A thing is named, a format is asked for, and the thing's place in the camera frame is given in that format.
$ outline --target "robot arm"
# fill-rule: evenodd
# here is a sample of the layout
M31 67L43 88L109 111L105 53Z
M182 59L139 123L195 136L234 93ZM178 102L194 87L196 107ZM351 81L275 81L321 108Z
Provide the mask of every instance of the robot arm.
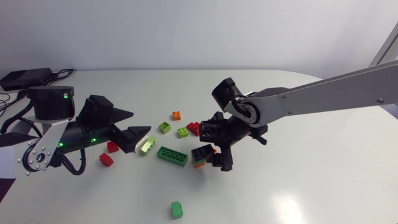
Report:
M201 122L200 140L221 148L207 162L232 169L231 146L249 135L261 137L267 124L284 116L386 105L398 100L398 61L376 65L296 88L268 88L242 95L231 78L223 80L211 93L224 112Z
M85 148L110 140L125 153L132 152L150 131L150 126L121 131L115 123L132 117L133 113L113 108L109 100L96 95L87 98L76 121L70 121L75 114L70 86L32 87L28 89L28 97L33 102L35 116L19 118L22 121L10 132L0 135L0 179L15 179L61 165L80 175L85 169ZM42 124L43 133L33 123ZM39 136L29 135L31 128ZM81 153L78 170L65 155L73 151Z

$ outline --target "lime green lego brick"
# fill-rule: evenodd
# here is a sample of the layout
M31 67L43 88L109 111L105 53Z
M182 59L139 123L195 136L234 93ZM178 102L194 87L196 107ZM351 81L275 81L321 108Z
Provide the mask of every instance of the lime green lego brick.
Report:
M139 149L139 153L141 155L147 154L149 149L156 143L156 138L155 136L149 137L149 139L142 145L142 147Z
M165 159L169 162L173 162L180 166L185 166L188 160L188 155L163 146L161 146L157 151L157 157Z
M172 213L173 213L173 217L174 219L178 219L181 218L183 213L182 213L182 207L181 207L181 203L176 201L176 202L172 202Z
M162 124L159 125L159 129L163 133L166 133L167 131L170 131L170 129L172 129L172 127L171 127L171 125L167 124L167 122L163 122Z
M178 131L178 135L180 136L180 138L188 137L188 129L186 127L179 128L177 131Z

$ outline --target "light green lego brick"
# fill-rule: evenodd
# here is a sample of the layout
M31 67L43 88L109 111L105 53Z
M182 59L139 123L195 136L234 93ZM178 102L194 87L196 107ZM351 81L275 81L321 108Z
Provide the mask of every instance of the light green lego brick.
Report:
M142 145L142 147L139 149L139 153L141 155L147 154L149 149L156 143L156 138L155 136L149 137L149 139Z
M180 136L180 138L188 137L188 129L186 127L179 128L177 131L178 131L178 135Z
M188 160L188 155L163 146L161 146L157 151L157 157L165 159L169 162L173 162L180 166L185 166Z
M171 125L167 124L167 122L163 122L162 124L159 125L159 129L163 133L166 133L167 131L170 131L170 129L172 129L172 127L171 127Z
M178 218L182 217L183 212L182 212L182 207L181 207L180 202L178 202L178 201L172 202L172 213L173 213L174 219L178 219Z

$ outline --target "black box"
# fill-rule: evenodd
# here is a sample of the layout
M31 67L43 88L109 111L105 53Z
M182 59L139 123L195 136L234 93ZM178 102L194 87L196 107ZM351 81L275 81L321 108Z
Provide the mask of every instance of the black box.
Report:
M23 90L32 86L39 86L53 77L50 68L38 68L10 72L0 80L0 86L6 90Z

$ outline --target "white table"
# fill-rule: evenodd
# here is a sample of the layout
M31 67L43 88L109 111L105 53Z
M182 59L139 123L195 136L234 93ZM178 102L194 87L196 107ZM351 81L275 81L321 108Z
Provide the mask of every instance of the white table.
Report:
M243 93L317 80L275 70L76 72L56 83L75 87L76 114L89 95L104 95L134 112L119 128L152 126L156 145L146 156L115 152L114 164L104 167L101 144L86 149L81 176L51 167L17 179L0 203L0 223L398 222L398 121L379 107L282 118L263 135L268 145L248 137L232 147L232 171L194 169L190 151L207 143L193 134L179 139L177 128L220 111L211 91L228 77ZM171 121L177 110L182 120ZM167 134L158 129L163 121L172 125ZM186 166L159 159L160 146L188 154ZM68 156L77 166L80 154ZM176 200L184 212L179 220L170 210Z

